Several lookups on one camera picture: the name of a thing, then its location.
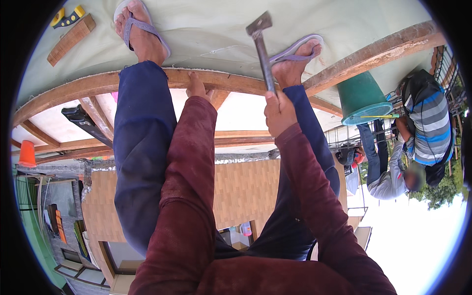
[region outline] maroon long sleeve shirt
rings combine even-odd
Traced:
[[[318,261],[241,256],[214,260],[214,132],[217,113],[187,100],[170,144],[160,215],[129,294],[396,294],[357,244],[347,215],[298,124],[275,141],[319,243]]]

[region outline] orange bucket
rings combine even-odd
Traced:
[[[28,168],[36,167],[36,159],[34,158],[34,143],[24,140],[21,143],[20,160],[18,164]]]

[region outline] sky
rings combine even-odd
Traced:
[[[426,294],[456,243],[465,217],[462,195],[451,206],[427,210],[426,202],[402,195],[380,201],[364,187],[367,213],[359,226],[372,227],[367,254],[384,271],[400,295]],[[362,207],[361,188],[348,207]]]

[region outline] gray jacket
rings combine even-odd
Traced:
[[[389,162],[390,170],[382,173],[380,178],[372,182],[367,188],[374,198],[393,200],[408,190],[403,178],[402,149],[403,142],[395,140]]]

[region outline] flip-flop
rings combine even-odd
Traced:
[[[295,42],[292,46],[287,48],[284,52],[281,52],[277,55],[274,55],[269,59],[270,65],[273,66],[274,64],[284,61],[284,60],[294,60],[294,61],[299,61],[299,60],[312,60],[315,57],[315,49],[313,48],[311,55],[309,56],[301,56],[301,55],[295,55],[295,52],[298,50],[300,46],[303,44],[307,43],[311,39],[316,39],[320,41],[320,45],[323,46],[323,38],[320,35],[317,34],[311,34],[303,37],[302,39],[298,40]]]
[[[115,15],[113,16],[113,22],[117,20],[117,17],[119,14],[121,14],[121,10],[123,10],[123,8],[127,7],[128,6],[128,3],[131,2],[132,0],[124,0],[123,2],[121,2],[117,9],[115,10]],[[148,8],[146,7],[146,5],[140,1],[140,0],[136,0],[138,2],[141,2],[142,5],[143,5],[143,8],[144,8],[144,11],[146,11],[150,21],[151,21],[151,24],[148,24],[148,23],[145,23],[145,22],[142,22],[140,20],[137,20],[133,17],[133,13],[130,12],[129,13],[129,18],[128,20],[126,21],[125,23],[125,35],[124,35],[124,41],[125,41],[125,44],[126,46],[128,46],[128,48],[132,51],[133,50],[133,47],[131,47],[129,45],[129,34],[131,33],[131,26],[132,25],[135,25],[137,26],[138,28],[142,29],[142,30],[145,30],[147,32],[150,32],[151,34],[153,35],[156,35],[159,39],[159,41],[161,42],[161,44],[164,46],[164,48],[167,50],[167,56],[166,56],[166,59],[170,56],[170,47],[169,45],[165,42],[165,40],[159,35],[159,33],[157,32],[156,30],[156,27],[154,26],[154,23],[152,22],[152,18],[151,18],[151,14],[149,13],[149,10]]]

